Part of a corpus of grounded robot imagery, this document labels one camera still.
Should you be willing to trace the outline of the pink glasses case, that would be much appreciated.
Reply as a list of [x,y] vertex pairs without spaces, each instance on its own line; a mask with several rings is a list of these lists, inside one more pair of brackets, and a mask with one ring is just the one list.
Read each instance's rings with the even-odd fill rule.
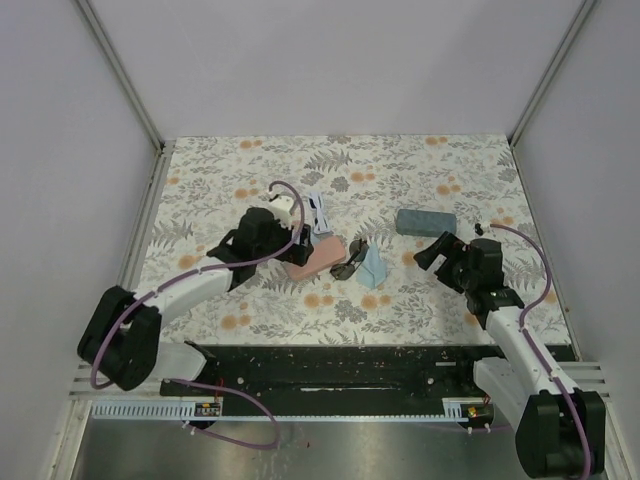
[[345,257],[346,250],[342,240],[331,236],[314,246],[314,251],[304,266],[285,263],[284,270],[291,280],[301,281],[343,262]]

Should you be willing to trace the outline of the black sunglasses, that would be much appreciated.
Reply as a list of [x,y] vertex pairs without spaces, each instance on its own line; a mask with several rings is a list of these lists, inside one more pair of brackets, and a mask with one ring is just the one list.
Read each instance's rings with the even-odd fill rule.
[[330,268],[331,276],[337,281],[346,281],[350,279],[366,258],[368,250],[369,244],[367,240],[353,240],[349,244],[349,258],[342,263],[333,265]]

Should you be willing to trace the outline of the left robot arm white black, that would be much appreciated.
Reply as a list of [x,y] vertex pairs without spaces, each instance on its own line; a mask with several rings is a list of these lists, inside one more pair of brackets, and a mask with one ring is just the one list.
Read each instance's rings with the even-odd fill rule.
[[138,388],[148,378],[179,380],[205,395],[217,382],[210,359],[193,342],[166,343],[161,330],[192,308],[250,280],[271,259],[303,266],[313,252],[311,228],[251,207],[202,263],[141,294],[116,285],[102,295],[77,347],[96,390]]

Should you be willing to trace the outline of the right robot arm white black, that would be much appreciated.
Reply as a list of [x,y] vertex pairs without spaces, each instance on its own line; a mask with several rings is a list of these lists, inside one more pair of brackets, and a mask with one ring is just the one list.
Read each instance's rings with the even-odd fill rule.
[[457,388],[484,391],[515,432],[516,452],[533,479],[587,479],[605,468],[606,407],[601,395],[580,387],[526,324],[531,307],[505,283],[500,242],[464,242],[445,232],[414,256],[427,270],[444,259],[436,278],[465,296],[467,308],[501,349],[459,366]]

